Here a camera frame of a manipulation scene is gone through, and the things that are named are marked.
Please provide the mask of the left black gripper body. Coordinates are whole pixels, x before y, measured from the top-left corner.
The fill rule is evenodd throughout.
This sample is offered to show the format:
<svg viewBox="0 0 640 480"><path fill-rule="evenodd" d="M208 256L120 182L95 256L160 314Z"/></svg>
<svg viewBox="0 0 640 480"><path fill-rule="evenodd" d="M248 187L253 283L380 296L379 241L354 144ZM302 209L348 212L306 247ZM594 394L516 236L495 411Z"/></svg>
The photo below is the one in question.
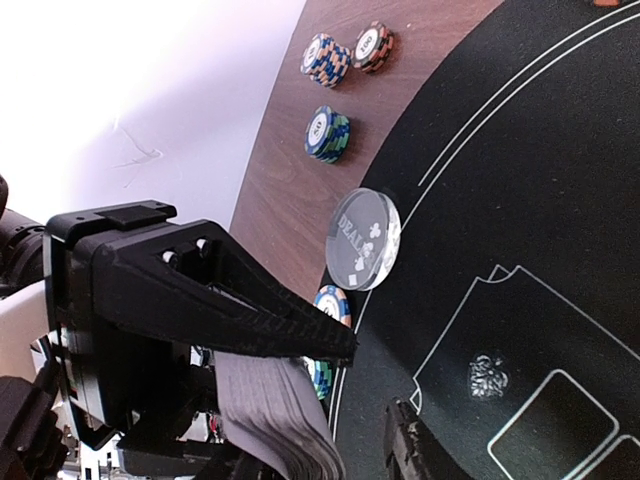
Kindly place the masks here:
<svg viewBox="0 0 640 480"><path fill-rule="evenodd" d="M195 412L190 349L210 342L210 224L155 201L51 218L47 313L81 440L175 450Z"/></svg>

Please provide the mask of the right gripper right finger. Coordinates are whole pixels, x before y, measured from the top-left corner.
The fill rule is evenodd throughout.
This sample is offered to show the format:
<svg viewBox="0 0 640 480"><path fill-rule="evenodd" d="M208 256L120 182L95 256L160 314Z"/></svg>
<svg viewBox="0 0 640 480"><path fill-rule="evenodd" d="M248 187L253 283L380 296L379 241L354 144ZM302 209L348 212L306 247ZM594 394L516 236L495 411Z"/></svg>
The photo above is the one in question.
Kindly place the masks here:
<svg viewBox="0 0 640 480"><path fill-rule="evenodd" d="M393 398L385 410L383 450L385 467L393 480L470 478L412 406L399 398Z"/></svg>

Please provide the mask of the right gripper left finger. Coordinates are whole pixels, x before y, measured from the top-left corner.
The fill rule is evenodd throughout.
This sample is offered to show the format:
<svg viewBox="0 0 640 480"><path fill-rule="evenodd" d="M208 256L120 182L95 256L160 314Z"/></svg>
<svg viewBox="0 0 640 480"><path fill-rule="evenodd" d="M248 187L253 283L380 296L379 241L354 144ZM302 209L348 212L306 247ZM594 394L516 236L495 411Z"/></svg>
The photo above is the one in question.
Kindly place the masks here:
<svg viewBox="0 0 640 480"><path fill-rule="evenodd" d="M275 480L280 474L233 445L217 445L216 452L194 476L195 480Z"/></svg>

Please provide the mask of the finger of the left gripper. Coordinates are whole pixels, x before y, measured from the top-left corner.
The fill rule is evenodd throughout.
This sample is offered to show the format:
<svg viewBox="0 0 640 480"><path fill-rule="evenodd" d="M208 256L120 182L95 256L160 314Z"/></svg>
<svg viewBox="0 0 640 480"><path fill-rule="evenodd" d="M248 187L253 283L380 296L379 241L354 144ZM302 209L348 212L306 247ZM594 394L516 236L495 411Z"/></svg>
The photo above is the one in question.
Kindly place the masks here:
<svg viewBox="0 0 640 480"><path fill-rule="evenodd" d="M92 262L93 310L121 331L254 357L349 366L353 330L281 284L221 226L131 231Z"/></svg>

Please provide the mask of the grey card deck box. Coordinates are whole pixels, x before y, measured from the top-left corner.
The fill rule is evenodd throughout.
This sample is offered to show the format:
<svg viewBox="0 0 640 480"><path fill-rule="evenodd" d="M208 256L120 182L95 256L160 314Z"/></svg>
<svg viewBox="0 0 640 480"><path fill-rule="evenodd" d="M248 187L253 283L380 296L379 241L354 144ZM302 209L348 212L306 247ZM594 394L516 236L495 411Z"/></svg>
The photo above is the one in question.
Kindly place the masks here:
<svg viewBox="0 0 640 480"><path fill-rule="evenodd" d="M285 479L345 479L304 357L214 354L223 432Z"/></svg>

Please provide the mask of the clear dealer button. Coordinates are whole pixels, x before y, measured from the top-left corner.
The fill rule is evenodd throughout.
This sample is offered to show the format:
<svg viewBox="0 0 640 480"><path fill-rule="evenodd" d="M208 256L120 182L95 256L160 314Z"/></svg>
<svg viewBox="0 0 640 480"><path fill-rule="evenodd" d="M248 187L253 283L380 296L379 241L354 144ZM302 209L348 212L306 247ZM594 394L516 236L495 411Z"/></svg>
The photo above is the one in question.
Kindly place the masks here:
<svg viewBox="0 0 640 480"><path fill-rule="evenodd" d="M358 188L344 197L329 224L326 266L346 290L369 291L390 274L399 253L401 220L386 194Z"/></svg>

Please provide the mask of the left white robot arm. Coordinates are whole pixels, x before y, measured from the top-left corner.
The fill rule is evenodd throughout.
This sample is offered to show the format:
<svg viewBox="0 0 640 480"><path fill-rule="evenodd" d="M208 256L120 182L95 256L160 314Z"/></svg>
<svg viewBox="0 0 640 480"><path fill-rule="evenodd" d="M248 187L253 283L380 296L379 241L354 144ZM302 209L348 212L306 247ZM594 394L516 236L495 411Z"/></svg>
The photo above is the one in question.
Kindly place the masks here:
<svg viewBox="0 0 640 480"><path fill-rule="evenodd" d="M306 359L357 340L223 227L146 200L1 212L1 475L51 479L69 434L146 479L342 479ZM69 429L58 424L62 403Z"/></svg>

